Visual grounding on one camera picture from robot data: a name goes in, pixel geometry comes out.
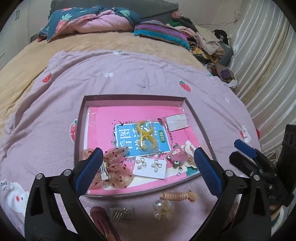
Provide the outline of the person's right hand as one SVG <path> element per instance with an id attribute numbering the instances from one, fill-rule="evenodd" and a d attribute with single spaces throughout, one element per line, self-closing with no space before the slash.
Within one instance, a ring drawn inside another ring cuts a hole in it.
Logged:
<path id="1" fill-rule="evenodd" d="M 269 210 L 270 210 L 270 217 L 271 220 L 274 220 L 280 213 L 281 208 L 283 207 L 283 204 L 271 204 L 269 206 Z"/>

